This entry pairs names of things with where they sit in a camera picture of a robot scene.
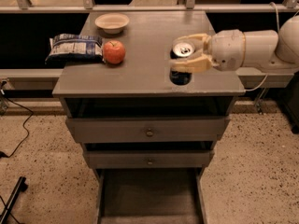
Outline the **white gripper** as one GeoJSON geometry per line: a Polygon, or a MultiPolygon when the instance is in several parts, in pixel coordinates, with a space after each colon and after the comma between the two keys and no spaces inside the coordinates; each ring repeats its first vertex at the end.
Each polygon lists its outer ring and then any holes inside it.
{"type": "Polygon", "coordinates": [[[192,43],[194,50],[208,50],[196,58],[171,60],[172,71],[202,73],[213,66],[220,71],[235,71],[245,59],[245,35],[239,30],[223,30],[213,36],[208,34],[185,35],[176,38],[173,45],[192,43]]]}

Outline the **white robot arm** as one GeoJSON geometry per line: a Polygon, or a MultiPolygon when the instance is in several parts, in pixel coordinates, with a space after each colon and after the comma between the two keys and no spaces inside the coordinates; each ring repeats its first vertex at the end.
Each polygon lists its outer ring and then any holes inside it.
{"type": "Polygon", "coordinates": [[[194,34],[177,38],[172,51],[177,58],[170,69],[201,73],[210,68],[235,71],[254,67],[265,73],[297,71],[299,64],[299,16],[274,30],[242,32],[222,30],[214,35],[194,34]]]}

